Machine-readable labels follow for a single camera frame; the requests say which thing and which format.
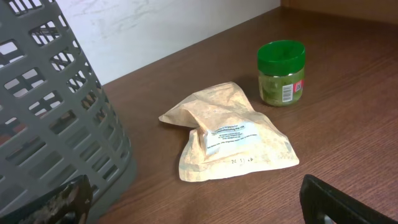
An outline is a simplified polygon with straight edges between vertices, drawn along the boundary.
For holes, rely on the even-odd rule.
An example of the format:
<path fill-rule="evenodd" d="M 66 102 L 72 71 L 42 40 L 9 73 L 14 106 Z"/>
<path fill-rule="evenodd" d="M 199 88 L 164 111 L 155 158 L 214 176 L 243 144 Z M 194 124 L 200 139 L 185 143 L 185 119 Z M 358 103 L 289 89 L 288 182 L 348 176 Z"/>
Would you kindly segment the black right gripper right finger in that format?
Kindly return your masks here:
<path fill-rule="evenodd" d="M 328 219 L 334 223 L 397 224 L 397 221 L 310 174 L 303 178 L 300 204 L 306 224 L 326 223 Z"/>

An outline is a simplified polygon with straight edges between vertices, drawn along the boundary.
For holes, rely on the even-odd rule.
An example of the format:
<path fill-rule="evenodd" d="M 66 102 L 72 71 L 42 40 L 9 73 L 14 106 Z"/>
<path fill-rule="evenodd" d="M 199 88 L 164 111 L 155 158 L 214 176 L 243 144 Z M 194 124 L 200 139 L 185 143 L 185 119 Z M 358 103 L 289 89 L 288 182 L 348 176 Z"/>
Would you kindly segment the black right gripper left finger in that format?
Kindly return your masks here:
<path fill-rule="evenodd" d="M 1 224 L 85 224 L 93 191 L 87 175 L 79 175 L 36 200 L 1 217 Z"/>

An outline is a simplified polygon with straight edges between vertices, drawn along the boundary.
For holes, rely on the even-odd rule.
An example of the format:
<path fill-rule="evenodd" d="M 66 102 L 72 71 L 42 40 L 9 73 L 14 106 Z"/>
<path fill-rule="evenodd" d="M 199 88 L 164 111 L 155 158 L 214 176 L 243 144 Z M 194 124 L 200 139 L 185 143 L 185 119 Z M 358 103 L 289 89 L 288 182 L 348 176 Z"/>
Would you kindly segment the grey plastic basket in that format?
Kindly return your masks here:
<path fill-rule="evenodd" d="M 57 2 L 1 2 L 1 214 L 79 175 L 94 223 L 136 176 L 131 142 Z"/>

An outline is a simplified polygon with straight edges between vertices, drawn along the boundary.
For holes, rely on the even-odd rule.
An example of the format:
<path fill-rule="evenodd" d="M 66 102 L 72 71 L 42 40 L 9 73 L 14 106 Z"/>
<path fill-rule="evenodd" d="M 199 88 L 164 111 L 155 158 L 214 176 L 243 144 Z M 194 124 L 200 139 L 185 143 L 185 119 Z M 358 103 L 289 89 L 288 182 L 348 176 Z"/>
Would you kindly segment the beige paper pouch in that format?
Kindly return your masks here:
<path fill-rule="evenodd" d="M 178 164 L 182 181 L 225 179 L 299 164 L 287 136 L 253 109 L 234 82 L 192 93 L 159 119 L 191 129 Z"/>

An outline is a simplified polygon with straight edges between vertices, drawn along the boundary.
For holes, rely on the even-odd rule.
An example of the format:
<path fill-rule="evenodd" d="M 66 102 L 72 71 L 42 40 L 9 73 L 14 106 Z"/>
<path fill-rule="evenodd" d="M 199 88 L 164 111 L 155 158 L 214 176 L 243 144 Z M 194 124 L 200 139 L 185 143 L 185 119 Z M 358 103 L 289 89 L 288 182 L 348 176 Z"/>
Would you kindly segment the green lidded jar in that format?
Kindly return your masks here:
<path fill-rule="evenodd" d="M 297 102 L 303 92 L 305 46 L 296 40 L 277 40 L 257 51 L 259 91 L 271 106 Z"/>

